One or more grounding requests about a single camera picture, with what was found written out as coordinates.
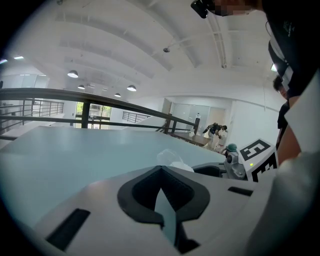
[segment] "teal helmet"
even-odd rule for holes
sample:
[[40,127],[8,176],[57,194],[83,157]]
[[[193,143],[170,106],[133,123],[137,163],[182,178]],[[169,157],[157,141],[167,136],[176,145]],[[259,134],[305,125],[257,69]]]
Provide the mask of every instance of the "teal helmet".
[[237,152],[237,145],[231,143],[226,147],[226,150],[228,150],[229,152]]

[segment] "camera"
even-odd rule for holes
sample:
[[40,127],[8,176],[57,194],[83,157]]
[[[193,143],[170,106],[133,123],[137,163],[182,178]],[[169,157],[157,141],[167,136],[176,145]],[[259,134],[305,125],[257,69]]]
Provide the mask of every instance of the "camera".
[[205,19],[208,16],[207,7],[201,0],[193,1],[191,8],[194,9],[202,19]]

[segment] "metal railing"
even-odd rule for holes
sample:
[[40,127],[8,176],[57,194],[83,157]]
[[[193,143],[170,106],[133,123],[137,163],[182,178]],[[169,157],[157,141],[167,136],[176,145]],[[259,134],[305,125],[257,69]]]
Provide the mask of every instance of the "metal railing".
[[0,135],[14,129],[15,126],[23,126],[29,121],[14,119],[16,117],[47,117],[60,114],[63,109],[64,102],[37,98],[25,98],[19,100],[18,104],[0,103]]
[[143,121],[149,117],[150,117],[150,115],[136,114],[136,113],[125,112],[125,111],[123,111],[123,115],[122,115],[123,120],[126,120],[131,123],[140,122],[140,121]]
[[[83,102],[82,114],[79,115],[79,119],[64,119],[64,118],[52,118],[52,117],[36,117],[36,116],[7,116],[0,115],[0,120],[18,120],[18,121],[44,121],[44,122],[57,122],[57,123],[72,123],[81,124],[81,128],[87,129],[88,124],[98,125],[109,125],[109,126],[122,126],[122,127],[139,127],[139,128],[150,128],[150,129],[163,129],[163,133],[168,134],[169,130],[173,133],[176,130],[189,131],[189,129],[176,128],[177,123],[191,125],[195,130],[199,127],[199,122],[192,123],[181,118],[172,116],[171,114],[165,114],[159,111],[155,111],[146,107],[134,105],[125,101],[107,98],[99,95],[90,93],[70,91],[70,90],[59,90],[59,89],[46,89],[46,88],[10,88],[0,90],[0,101],[7,100],[22,100],[26,99],[54,99],[60,101],[72,101],[72,102]],[[90,104],[97,104],[102,106],[109,106],[112,108],[123,109],[127,111],[142,113],[148,116],[154,116],[165,119],[164,127],[153,126],[153,125],[141,125],[131,123],[120,123],[120,122],[106,122],[102,120],[95,120],[90,118]]]

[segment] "arched ceiling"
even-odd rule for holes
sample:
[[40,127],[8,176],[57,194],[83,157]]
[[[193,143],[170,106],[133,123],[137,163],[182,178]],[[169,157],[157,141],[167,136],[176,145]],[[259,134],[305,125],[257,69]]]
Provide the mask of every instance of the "arched ceiling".
[[[26,22],[9,51],[25,57],[50,77],[52,87],[125,100],[152,94],[152,84],[166,77],[199,73],[270,79],[271,59],[266,17],[254,11],[244,16],[200,18],[191,0],[63,0],[49,1]],[[67,76],[77,70],[78,79]],[[183,90],[181,83],[164,86],[164,95]],[[127,91],[135,85],[137,92]]]

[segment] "white tabletop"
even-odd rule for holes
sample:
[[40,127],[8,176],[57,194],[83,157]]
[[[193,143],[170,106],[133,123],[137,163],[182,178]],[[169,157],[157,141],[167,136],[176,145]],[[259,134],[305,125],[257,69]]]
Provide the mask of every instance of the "white tabletop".
[[0,186],[11,214],[30,227],[96,181],[156,166],[165,149],[190,167],[225,157],[154,131],[37,127],[0,150]]

